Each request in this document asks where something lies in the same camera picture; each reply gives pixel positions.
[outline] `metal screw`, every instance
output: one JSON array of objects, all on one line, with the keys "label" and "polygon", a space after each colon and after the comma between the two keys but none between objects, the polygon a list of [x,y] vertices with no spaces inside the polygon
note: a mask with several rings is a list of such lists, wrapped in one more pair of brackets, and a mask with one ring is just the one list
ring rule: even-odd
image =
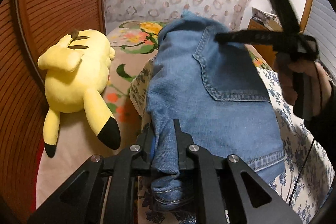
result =
[{"label": "metal screw", "polygon": [[200,147],[196,144],[192,144],[189,146],[189,150],[192,152],[197,152],[200,149]]},{"label": "metal screw", "polygon": [[233,163],[236,163],[239,161],[239,158],[237,155],[230,155],[229,156],[229,161],[233,162]]},{"label": "metal screw", "polygon": [[98,162],[98,161],[100,161],[100,159],[101,159],[101,157],[99,155],[92,155],[91,158],[90,158],[90,160],[92,162]]},{"label": "metal screw", "polygon": [[130,150],[133,152],[138,152],[140,150],[140,145],[133,144],[130,146]]}]

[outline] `yellow plush toy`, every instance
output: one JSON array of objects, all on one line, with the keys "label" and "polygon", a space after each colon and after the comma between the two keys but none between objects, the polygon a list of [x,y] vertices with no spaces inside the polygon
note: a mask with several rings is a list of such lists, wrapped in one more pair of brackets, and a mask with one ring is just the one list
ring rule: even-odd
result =
[{"label": "yellow plush toy", "polygon": [[49,111],[43,138],[49,157],[55,155],[60,113],[83,108],[98,139],[111,149],[119,148],[118,124],[100,95],[107,85],[114,57],[115,51],[101,32],[75,30],[38,59],[38,67],[48,70],[44,88]]}]

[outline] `denim fabric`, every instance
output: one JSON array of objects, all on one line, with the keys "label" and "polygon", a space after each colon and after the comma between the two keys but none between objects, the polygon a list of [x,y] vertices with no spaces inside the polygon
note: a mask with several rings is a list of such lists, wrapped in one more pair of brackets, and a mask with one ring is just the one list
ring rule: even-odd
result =
[{"label": "denim fabric", "polygon": [[152,195],[157,210],[193,199],[191,178],[179,176],[173,119],[212,154],[237,154],[265,182],[285,170],[283,142],[268,92],[242,44],[219,44],[219,22],[185,12],[158,36],[147,89],[155,129]]}]

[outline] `blue floral fabric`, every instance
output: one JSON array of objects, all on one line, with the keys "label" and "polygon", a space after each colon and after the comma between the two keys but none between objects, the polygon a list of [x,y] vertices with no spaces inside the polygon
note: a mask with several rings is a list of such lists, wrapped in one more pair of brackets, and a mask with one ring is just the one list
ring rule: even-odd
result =
[{"label": "blue floral fabric", "polygon": [[[136,110],[142,116],[142,128],[146,128],[151,120],[145,112],[146,90],[152,77],[153,59],[145,65],[142,72],[132,81],[130,98]],[[257,68],[263,80],[273,105],[280,128],[283,148],[285,151],[286,170],[269,186],[288,203],[298,174],[303,167],[313,136],[305,128],[303,120],[293,114],[293,108],[283,99],[277,73]],[[322,206],[331,182],[334,169],[325,150],[315,142],[295,189],[292,209],[301,217],[303,223],[309,223],[317,210]],[[139,224],[194,224],[195,215],[190,213],[159,213],[152,210],[149,194],[149,182],[139,178],[138,184],[138,223]]]}]

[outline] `black ear tip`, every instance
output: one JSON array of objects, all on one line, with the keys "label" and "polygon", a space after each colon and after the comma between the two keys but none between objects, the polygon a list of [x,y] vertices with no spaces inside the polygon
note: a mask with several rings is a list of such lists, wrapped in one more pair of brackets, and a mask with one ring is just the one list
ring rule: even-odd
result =
[{"label": "black ear tip", "polygon": [[120,147],[120,131],[117,121],[112,117],[106,122],[97,135],[98,139],[108,148],[116,150]]},{"label": "black ear tip", "polygon": [[79,30],[73,30],[72,32],[68,33],[69,35],[71,35],[72,40],[76,39],[79,35]]},{"label": "black ear tip", "polygon": [[54,157],[56,152],[56,145],[44,143],[44,150],[47,153],[49,158]]}]

